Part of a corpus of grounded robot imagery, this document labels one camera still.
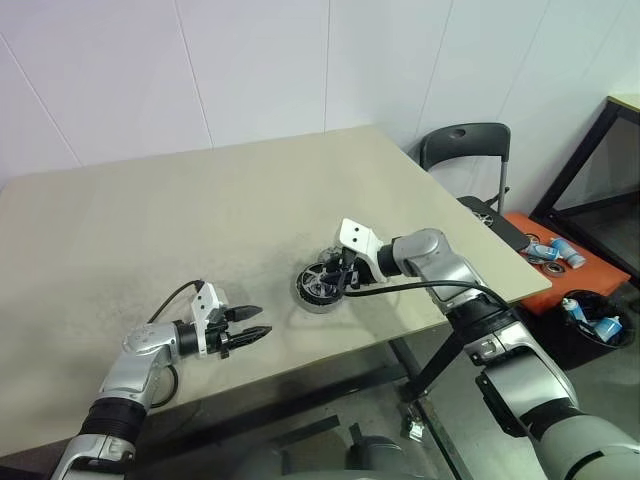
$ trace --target cable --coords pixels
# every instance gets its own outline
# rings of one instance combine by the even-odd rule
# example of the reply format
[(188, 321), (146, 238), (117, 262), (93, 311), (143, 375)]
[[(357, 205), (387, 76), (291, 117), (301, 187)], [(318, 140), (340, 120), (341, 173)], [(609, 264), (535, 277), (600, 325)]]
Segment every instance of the cable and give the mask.
[(477, 283), (459, 282), (457, 280), (433, 280), (429, 282), (405, 283), (404, 285), (392, 285), (390, 287), (374, 288), (372, 290), (364, 290), (362, 292), (345, 292), (344, 295), (346, 297), (368, 297), (369, 295), (379, 295), (381, 293), (400, 292), (402, 290), (427, 287), (467, 287), (467, 290), (480, 290), (498, 302), (503, 309), (509, 310), (509, 308), (511, 308), (500, 295), (489, 287), (478, 285)]
[(180, 380), (178, 378), (178, 371), (176, 370), (176, 367), (174, 367), (173, 365), (169, 365), (167, 368), (169, 369), (169, 371), (171, 372), (171, 375), (173, 376), (173, 385), (171, 386), (171, 391), (169, 392), (169, 395), (167, 395), (167, 397), (164, 398), (163, 400), (160, 400), (157, 403), (152, 403), (151, 408), (164, 407), (167, 403), (173, 400), (173, 397), (175, 397), (176, 393), (178, 392), (178, 385), (180, 383)]
[(169, 295), (169, 298), (167, 298), (164, 303), (162, 305), (160, 305), (160, 308), (158, 308), (158, 310), (156, 310), (156, 313), (154, 313), (151, 318), (149, 320), (147, 320), (147, 323), (153, 323), (156, 321), (156, 319), (158, 318), (158, 316), (162, 313), (162, 311), (167, 308), (167, 305), (169, 305), (169, 303), (171, 303), (171, 300), (173, 300), (174, 298), (176, 298), (176, 295), (178, 295), (180, 292), (182, 292), (184, 289), (190, 287), (191, 285), (193, 285), (196, 289), (196, 292), (199, 291), (202, 286), (204, 285), (204, 281), (203, 280), (191, 280), (190, 282), (185, 283), (184, 285), (182, 285), (181, 287), (178, 287), (177, 290), (175, 290), (171, 295)]

